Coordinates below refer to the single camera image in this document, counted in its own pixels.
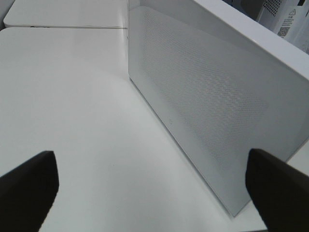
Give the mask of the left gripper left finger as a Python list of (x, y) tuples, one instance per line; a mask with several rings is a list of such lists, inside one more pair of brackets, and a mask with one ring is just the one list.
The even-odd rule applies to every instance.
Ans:
[(56, 157), (43, 151), (0, 178), (0, 230), (37, 232), (59, 190)]

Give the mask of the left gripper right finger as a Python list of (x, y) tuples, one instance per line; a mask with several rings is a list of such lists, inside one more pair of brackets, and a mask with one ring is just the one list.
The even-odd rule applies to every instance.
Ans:
[(245, 186), (269, 232), (309, 230), (309, 177), (270, 153), (249, 151)]

